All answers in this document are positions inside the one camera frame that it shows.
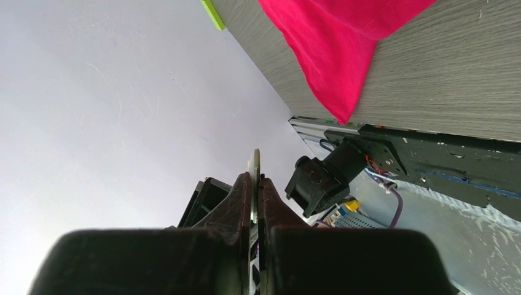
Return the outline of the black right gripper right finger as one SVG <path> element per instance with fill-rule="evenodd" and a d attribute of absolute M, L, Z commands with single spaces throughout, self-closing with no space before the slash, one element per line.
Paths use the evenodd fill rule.
<path fill-rule="evenodd" d="M 261 294 L 452 294 L 433 242 L 404 229 L 307 225 L 261 178 Z"/>

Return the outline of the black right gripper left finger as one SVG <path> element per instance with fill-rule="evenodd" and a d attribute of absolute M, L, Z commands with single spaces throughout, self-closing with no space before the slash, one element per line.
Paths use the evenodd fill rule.
<path fill-rule="evenodd" d="M 248 294 L 253 181 L 193 227 L 77 230 L 63 235 L 31 294 Z"/>

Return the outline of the round white brooch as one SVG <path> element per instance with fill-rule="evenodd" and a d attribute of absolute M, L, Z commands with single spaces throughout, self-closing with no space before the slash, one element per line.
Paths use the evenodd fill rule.
<path fill-rule="evenodd" d="M 248 172 L 252 182 L 251 197 L 251 220 L 254 224 L 258 224 L 258 193 L 259 181 L 261 176 L 260 150 L 255 149 L 248 161 Z"/>

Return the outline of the pink red garment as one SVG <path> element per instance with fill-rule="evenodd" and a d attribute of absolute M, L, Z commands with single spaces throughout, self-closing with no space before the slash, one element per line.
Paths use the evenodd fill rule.
<path fill-rule="evenodd" d="M 354 114 L 378 41 L 433 1 L 260 1 L 291 48 L 314 97 L 341 124 Z"/>

